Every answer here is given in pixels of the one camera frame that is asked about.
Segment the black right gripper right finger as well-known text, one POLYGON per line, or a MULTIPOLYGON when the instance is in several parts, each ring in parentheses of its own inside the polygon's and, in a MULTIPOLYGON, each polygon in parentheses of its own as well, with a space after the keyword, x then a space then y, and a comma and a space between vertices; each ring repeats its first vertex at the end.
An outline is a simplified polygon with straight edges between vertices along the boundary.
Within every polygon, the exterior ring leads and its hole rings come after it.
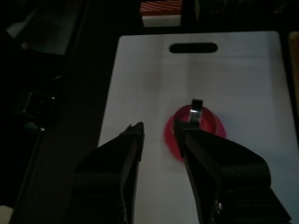
POLYGON ((266 160, 187 122, 174 122, 200 224, 291 224, 266 160))

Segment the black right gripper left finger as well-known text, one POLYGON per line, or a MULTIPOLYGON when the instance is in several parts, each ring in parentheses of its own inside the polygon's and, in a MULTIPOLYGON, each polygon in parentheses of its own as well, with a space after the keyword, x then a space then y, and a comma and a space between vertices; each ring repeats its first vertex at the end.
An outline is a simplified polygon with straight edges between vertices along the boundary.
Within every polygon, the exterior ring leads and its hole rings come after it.
POLYGON ((63 224, 134 224, 144 124, 130 125, 80 161, 63 224))

